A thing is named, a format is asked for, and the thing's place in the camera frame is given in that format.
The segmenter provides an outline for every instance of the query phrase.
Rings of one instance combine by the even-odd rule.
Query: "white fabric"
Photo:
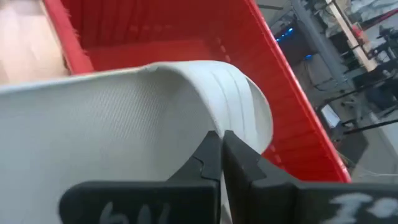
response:
[[[223,62],[8,86],[0,105],[0,223],[60,223],[59,198],[87,180],[166,180],[209,130],[260,153],[272,138],[264,95]]]

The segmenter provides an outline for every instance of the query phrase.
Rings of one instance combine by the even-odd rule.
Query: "red crate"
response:
[[[157,61],[220,60],[267,97],[274,137],[263,156],[302,180],[349,182],[252,0],[44,0],[72,74]]]

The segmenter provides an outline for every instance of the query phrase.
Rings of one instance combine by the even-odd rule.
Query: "red plastic bin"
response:
[[[220,60],[264,92],[274,137],[263,154],[302,180],[349,174],[252,0],[44,0],[72,74],[156,61]]]

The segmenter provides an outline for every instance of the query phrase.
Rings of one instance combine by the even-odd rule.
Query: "wooden surface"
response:
[[[38,0],[0,0],[0,84],[67,77]]]

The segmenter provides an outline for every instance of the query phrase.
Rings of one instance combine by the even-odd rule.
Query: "textured fabric surface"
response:
[[[210,61],[1,89],[0,222],[57,223],[59,198],[83,181],[166,180],[209,130],[262,152],[253,103],[265,109],[261,139],[271,114],[252,91],[237,68]]]

